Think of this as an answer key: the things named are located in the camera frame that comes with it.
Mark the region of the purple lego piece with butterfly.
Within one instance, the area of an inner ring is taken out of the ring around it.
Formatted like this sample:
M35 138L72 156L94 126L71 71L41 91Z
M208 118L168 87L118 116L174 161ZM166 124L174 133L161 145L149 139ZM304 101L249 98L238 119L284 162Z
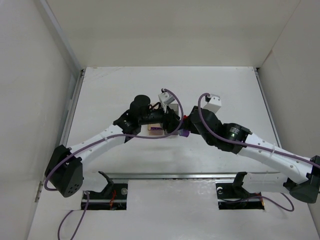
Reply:
M180 128L177 131L177 134L180 137L185 137L185 138L187 138L190 135L190 133L191 133L190 128L184 123L180 126Z

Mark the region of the purple curved lego brick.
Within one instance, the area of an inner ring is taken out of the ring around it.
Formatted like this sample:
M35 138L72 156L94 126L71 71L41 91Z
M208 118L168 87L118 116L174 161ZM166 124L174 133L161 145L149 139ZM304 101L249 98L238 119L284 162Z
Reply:
M162 131L163 129L161 127L150 127L151 131Z

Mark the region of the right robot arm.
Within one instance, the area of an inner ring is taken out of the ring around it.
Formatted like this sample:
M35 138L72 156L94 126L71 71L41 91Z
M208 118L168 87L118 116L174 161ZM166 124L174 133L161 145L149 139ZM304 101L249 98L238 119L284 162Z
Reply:
M294 155L263 140L237 123L222 123L215 113L194 106L184 118L184 127L200 135L223 152L256 160L274 173L238 172L232 188L238 194L260 192L289 194L296 200L314 204L320 191L320 157Z

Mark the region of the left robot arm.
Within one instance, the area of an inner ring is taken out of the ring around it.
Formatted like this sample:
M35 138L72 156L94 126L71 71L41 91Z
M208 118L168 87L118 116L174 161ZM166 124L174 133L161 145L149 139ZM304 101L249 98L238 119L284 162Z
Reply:
M172 102L179 102L177 96L166 89L158 98L159 101L151 105L148 96L137 95L129 109L99 134L71 147L62 144L56 147L44 173L44 188L58 191L65 198L78 191L109 195L114 187L112 179L103 171L89 172L91 162L133 138L142 139L140 132L144 125L161 124L166 137L181 128L182 117L169 107Z

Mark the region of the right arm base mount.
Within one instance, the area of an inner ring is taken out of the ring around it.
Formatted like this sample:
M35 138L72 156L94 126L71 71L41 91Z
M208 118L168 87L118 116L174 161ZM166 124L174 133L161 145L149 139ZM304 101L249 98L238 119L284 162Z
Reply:
M219 210L264 210L261 193L249 193L242 185L247 172L238 172L233 180L215 182Z

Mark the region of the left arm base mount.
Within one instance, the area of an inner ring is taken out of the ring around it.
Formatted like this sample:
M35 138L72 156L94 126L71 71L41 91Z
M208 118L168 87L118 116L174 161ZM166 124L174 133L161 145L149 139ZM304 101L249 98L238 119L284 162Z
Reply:
M86 176L80 209L93 211L125 211L127 209L128 181L113 179L105 172L98 171Z

